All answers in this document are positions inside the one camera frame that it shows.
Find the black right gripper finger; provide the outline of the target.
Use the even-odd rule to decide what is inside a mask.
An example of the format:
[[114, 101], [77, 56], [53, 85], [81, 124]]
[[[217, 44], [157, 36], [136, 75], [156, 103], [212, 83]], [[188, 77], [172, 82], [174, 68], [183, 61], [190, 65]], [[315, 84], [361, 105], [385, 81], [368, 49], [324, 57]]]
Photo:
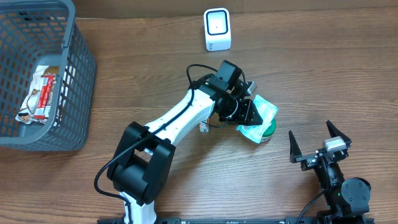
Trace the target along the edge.
[[302, 152], [297, 144], [295, 136], [292, 131], [289, 131], [289, 141], [290, 141], [290, 162], [296, 163], [300, 157], [302, 157]]
[[347, 135], [342, 133], [338, 128], [336, 128], [330, 120], [328, 120], [326, 122], [326, 126], [327, 126], [328, 132], [332, 138], [341, 137], [342, 140], [344, 140], [344, 142], [346, 143], [346, 145], [351, 144], [351, 139]]

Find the teal wet wipes pack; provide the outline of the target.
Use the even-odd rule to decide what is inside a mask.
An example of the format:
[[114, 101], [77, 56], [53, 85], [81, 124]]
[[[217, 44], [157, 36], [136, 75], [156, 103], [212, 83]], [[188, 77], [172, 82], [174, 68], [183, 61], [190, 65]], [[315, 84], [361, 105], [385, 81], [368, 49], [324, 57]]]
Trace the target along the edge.
[[279, 109], [260, 95], [255, 96], [254, 104], [263, 119], [263, 123], [255, 126], [239, 125], [236, 130], [249, 140], [260, 144], [263, 133], [271, 125], [271, 121], [275, 118]]

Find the green lid jar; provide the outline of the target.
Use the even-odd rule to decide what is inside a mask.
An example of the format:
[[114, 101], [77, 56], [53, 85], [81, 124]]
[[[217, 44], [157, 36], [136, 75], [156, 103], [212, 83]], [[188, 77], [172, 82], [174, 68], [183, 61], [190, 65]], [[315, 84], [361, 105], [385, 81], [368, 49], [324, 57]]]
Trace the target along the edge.
[[272, 135], [275, 133], [276, 130], [276, 121], [273, 119], [271, 121], [271, 125], [265, 130], [261, 137], [261, 142], [267, 142], [271, 139]]

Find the orange tissue pack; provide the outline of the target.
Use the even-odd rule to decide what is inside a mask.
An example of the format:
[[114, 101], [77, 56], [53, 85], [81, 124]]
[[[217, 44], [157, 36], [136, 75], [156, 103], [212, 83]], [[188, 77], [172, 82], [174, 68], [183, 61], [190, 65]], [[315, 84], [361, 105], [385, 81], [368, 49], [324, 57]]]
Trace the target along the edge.
[[209, 124], [207, 122], [205, 122], [205, 121], [202, 121], [199, 124], [199, 128], [200, 128], [200, 132], [201, 133], [208, 133], [209, 130], [210, 130]]

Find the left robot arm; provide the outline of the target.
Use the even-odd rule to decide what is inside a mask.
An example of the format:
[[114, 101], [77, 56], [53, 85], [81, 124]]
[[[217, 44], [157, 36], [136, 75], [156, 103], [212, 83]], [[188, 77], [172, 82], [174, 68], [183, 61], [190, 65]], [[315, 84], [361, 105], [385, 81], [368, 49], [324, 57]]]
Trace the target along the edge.
[[124, 130], [106, 173], [124, 202], [124, 215], [113, 223], [155, 223], [154, 202], [167, 181], [177, 145], [213, 114], [223, 124], [262, 124], [250, 99], [255, 83], [235, 64], [225, 60], [189, 83], [187, 94], [166, 114], [145, 125], [133, 122]]

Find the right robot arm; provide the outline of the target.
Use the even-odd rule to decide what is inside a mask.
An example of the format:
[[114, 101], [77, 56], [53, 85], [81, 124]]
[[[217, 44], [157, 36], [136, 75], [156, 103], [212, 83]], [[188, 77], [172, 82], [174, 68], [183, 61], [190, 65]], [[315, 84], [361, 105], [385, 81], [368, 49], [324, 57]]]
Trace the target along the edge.
[[[371, 184], [359, 177], [345, 179], [338, 162], [348, 157], [352, 140], [326, 122], [330, 138], [322, 143], [315, 153], [304, 156], [293, 132], [289, 131], [290, 162], [299, 163], [303, 171], [313, 170], [318, 178], [321, 192], [300, 212], [296, 223], [374, 223], [367, 219]], [[306, 211], [321, 196], [325, 197], [328, 208], [317, 212], [315, 217], [303, 218]]]

